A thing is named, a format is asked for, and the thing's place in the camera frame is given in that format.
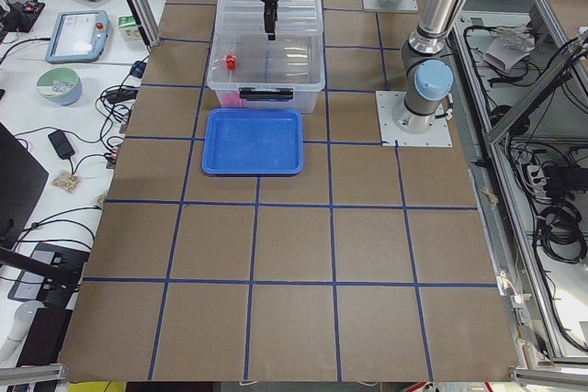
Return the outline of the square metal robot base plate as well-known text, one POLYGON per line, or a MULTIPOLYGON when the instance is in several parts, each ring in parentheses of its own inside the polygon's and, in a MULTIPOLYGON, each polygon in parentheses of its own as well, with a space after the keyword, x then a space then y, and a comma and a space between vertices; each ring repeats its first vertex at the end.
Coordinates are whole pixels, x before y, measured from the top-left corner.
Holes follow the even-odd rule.
POLYGON ((403 91, 377 91, 376 102, 381 144, 389 147, 452 148, 448 121, 442 105, 433 115, 411 113, 403 91))

